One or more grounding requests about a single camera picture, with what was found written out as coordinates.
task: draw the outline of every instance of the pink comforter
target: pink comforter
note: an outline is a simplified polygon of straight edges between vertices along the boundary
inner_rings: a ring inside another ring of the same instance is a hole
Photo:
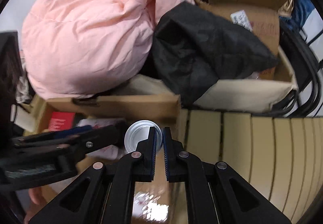
[[[22,29],[28,77],[42,98],[86,97],[133,77],[154,26],[183,1],[37,0]]]

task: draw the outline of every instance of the brown cardboard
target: brown cardboard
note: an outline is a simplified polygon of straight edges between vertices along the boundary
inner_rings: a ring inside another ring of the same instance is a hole
[[[206,110],[231,110],[263,113],[271,110],[272,105],[281,101],[291,90],[297,90],[295,72],[284,51],[278,47],[278,65],[274,80],[233,79],[219,80],[210,87],[194,105]],[[125,85],[114,90],[115,95],[156,95],[167,93],[174,95],[169,88],[157,79],[137,74]],[[183,121],[179,121],[178,141],[185,143],[186,127],[189,119],[182,109]]]
[[[100,96],[92,100],[76,100],[73,98],[52,98],[40,101],[35,110],[37,120],[33,133],[40,133],[48,127],[53,111],[77,112],[91,117],[124,117],[128,121],[152,120],[162,127],[169,126],[172,137],[177,138],[178,121],[180,121],[180,97],[178,95],[132,95],[132,96]],[[106,162],[101,158],[86,157],[77,164],[79,173],[95,162]],[[156,158],[155,178],[152,183],[137,183],[135,192],[149,191],[156,203],[171,206],[170,184],[166,181],[164,155],[161,150]],[[42,188],[43,196],[49,202],[56,196],[48,185]],[[147,223],[142,216],[132,219],[132,223]]]
[[[288,0],[209,0],[205,3],[195,0],[198,6],[215,15],[222,16],[232,22],[230,15],[244,10],[248,16],[253,33],[269,48],[278,55],[279,45],[279,18],[278,10]],[[272,80],[275,69],[264,71],[260,78]]]

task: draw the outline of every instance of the black cloth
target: black cloth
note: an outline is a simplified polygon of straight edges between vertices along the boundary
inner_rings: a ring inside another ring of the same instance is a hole
[[[243,79],[277,64],[253,33],[187,2],[162,16],[151,53],[159,77],[184,106],[219,79]]]

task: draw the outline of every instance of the label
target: label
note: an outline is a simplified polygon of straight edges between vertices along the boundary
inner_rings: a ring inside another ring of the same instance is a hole
[[[234,24],[241,25],[242,27],[245,27],[247,30],[252,31],[250,21],[248,20],[248,17],[244,10],[240,10],[235,13],[232,13],[230,16]]]

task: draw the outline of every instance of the metal screw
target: metal screw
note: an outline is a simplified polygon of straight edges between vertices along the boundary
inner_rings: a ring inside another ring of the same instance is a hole
[[[226,169],[227,168],[227,164],[224,162],[218,162],[216,165],[218,168],[220,169]]]
[[[103,163],[96,162],[96,163],[93,164],[93,168],[94,169],[101,169],[101,168],[103,168]]]
[[[182,157],[182,158],[186,158],[186,157],[188,157],[188,155],[189,155],[189,153],[188,153],[188,152],[186,152],[186,151],[181,151],[181,152],[179,153],[179,156],[180,156],[180,157]]]
[[[60,144],[57,146],[57,148],[67,148],[69,147],[69,144]]]
[[[138,152],[138,151],[135,151],[135,152],[133,152],[133,153],[131,154],[131,156],[132,156],[133,158],[140,158],[140,157],[141,157],[141,153],[140,153],[140,152]]]
[[[93,147],[93,143],[92,142],[86,142],[85,146],[87,148],[91,148],[91,147]]]

